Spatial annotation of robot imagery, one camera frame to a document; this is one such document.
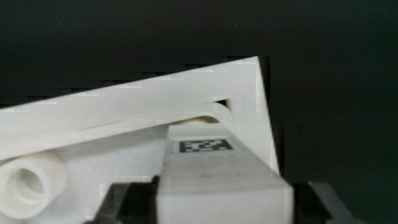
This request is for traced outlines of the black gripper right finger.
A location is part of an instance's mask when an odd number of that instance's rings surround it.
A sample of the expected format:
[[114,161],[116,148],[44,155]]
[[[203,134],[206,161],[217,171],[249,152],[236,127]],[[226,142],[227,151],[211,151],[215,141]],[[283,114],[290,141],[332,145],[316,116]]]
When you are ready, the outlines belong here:
[[327,182],[295,183],[293,189],[293,224],[368,224],[354,216]]

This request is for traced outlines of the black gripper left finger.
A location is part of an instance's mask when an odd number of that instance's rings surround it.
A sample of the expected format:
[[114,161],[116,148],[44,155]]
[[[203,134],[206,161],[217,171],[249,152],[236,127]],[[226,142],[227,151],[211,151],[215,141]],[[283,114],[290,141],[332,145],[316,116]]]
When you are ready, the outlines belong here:
[[149,182],[114,183],[87,224],[158,224],[158,184],[158,176]]

